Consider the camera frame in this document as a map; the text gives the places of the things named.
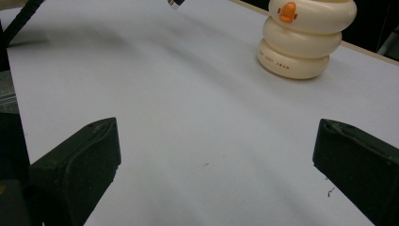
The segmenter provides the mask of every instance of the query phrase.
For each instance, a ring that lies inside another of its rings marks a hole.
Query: white table
[[[31,162],[116,117],[122,164],[87,226],[372,225],[311,157],[323,118],[399,147],[399,67],[340,46],[315,79],[276,76],[256,58],[265,19],[47,0],[8,48]]]

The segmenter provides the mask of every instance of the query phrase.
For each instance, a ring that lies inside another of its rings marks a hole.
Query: stacked cream rings
[[[355,20],[353,0],[270,0],[270,15],[290,29],[312,34],[332,34]]]
[[[353,0],[270,0],[258,59],[269,71],[308,79],[326,69],[354,20]]]
[[[271,17],[263,24],[263,38],[276,51],[292,57],[318,58],[334,52],[341,43],[342,33],[314,35],[295,32],[278,25]]]
[[[319,75],[328,65],[329,56],[316,59],[298,58],[280,54],[261,40],[258,59],[273,73],[294,79],[308,79]]]

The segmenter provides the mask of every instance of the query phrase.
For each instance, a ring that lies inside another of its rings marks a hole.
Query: gray floor
[[[0,113],[19,113],[10,71],[0,72]]]

